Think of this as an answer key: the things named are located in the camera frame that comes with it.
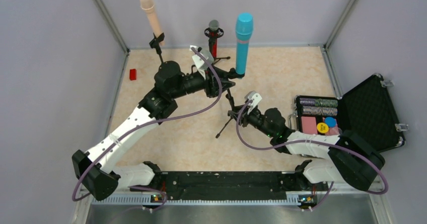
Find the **black tripod mic stand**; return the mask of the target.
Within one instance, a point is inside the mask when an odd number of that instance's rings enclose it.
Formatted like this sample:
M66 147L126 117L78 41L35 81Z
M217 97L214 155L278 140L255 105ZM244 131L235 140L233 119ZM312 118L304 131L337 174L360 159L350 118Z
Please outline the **black tripod mic stand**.
M235 68L231 68L229 71L224 71L222 69L219 69L217 67L214 67L215 70L219 70L218 76L220 77L220 82L222 84L221 90L226 92L226 99L228 100L231 109L227 112L227 116L229 117L229 120L224 124L222 129L216 134L215 138L218 139L221 136L221 133L225 130L225 128L228 126L228 124L232 120L237 119L237 111L241 108L241 106L236 106L234 97L232 96L232 93L230 91L230 88L236 85L235 82L232 82L232 79L241 79L244 77L244 74L238 74L236 72Z

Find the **round base mic stand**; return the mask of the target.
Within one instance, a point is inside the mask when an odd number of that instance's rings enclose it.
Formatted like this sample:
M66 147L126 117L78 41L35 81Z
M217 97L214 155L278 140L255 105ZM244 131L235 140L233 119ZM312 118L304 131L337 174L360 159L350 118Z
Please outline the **round base mic stand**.
M153 34L153 39L149 42L149 45L152 49L156 50L156 54L159 56L161 64L164 63L163 57L162 57L162 49L161 49L161 43L164 42L165 35L164 33L161 33L159 36L156 36Z

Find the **shock mount tripod stand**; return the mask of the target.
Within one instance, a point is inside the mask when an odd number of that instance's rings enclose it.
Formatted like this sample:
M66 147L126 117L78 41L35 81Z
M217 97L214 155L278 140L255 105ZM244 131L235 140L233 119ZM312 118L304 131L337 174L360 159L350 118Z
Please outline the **shock mount tripod stand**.
M218 39L223 37L224 31L221 28L206 28L204 31L206 37L208 37L208 47L211 55L214 58L213 64L218 63L220 60L228 60L231 59L230 56L226 57L218 57L217 56L217 48L218 48Z

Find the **red glitter microphone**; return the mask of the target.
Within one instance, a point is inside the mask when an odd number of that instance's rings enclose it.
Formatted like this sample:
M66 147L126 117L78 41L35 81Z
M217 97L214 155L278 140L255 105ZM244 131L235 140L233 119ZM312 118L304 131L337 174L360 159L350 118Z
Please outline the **red glitter microphone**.
M209 31L209 50L214 58L217 57L217 38L219 31L218 20L211 20L208 24Z

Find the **blue microphone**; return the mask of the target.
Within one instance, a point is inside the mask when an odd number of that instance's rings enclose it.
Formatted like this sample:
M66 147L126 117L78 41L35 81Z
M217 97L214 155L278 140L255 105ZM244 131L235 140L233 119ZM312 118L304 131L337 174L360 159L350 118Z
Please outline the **blue microphone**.
M239 78L244 77L246 72L249 41L253 33L253 16L250 13L238 15L235 26L236 34L236 74Z

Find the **beige microphone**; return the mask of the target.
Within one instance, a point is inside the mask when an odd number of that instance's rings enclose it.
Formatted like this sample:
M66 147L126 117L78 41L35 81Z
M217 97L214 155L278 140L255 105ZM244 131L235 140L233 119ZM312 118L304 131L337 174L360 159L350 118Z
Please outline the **beige microphone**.
M149 21L149 24L151 26L151 29L153 31L154 36L157 38L160 37L160 35L163 33L163 30L161 28L155 3L153 0L139 0L140 2L140 8L145 12L147 19Z

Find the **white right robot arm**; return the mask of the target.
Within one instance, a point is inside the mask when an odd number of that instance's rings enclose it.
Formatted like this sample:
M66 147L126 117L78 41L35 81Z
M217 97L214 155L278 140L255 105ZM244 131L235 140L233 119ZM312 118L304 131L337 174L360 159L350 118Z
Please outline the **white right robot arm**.
M377 195L389 191L389 183L381 171L385 159L351 131L345 131L342 135L306 134L286 127L284 118L276 108L261 114L247 105L239 108L235 120L237 136L248 148L310 157L311 161L302 165L301 173L311 184L345 183L354 189ZM267 135L269 146L254 146L247 142L240 128L248 125Z

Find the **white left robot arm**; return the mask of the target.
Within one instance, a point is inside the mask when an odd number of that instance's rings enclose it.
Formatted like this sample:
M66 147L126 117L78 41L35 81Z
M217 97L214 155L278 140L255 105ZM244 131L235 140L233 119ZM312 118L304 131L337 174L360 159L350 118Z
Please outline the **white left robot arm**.
M175 61L160 64L154 76L154 87L137 104L131 114L111 134L87 151L77 150L72 155L78 180L72 200L79 201L80 187L96 200L104 200L117 189L148 186L155 171L148 163L117 167L117 162L145 134L167 121L195 116L208 111L218 103L222 93L235 86L231 81L234 69L225 71L196 58L196 71L184 74ZM204 91L213 98L209 106L193 113L172 117L178 108L176 99Z

